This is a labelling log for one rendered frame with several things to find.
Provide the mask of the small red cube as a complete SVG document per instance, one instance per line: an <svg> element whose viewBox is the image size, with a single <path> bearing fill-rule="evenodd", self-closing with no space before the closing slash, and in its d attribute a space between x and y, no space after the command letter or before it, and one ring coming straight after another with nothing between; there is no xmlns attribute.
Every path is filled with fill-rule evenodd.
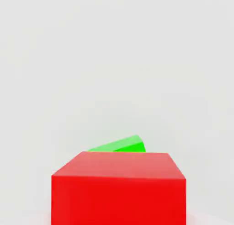
<svg viewBox="0 0 234 225"><path fill-rule="evenodd" d="M186 179L167 153L81 152L51 183L51 225L186 225Z"/></svg>

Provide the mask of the small green cube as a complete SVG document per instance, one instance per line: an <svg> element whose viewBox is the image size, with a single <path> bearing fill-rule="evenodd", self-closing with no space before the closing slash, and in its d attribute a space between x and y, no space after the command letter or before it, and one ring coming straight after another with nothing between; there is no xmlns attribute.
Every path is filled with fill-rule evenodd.
<svg viewBox="0 0 234 225"><path fill-rule="evenodd" d="M146 152L143 140L138 135L133 135L105 145L92 148L93 152Z"/></svg>

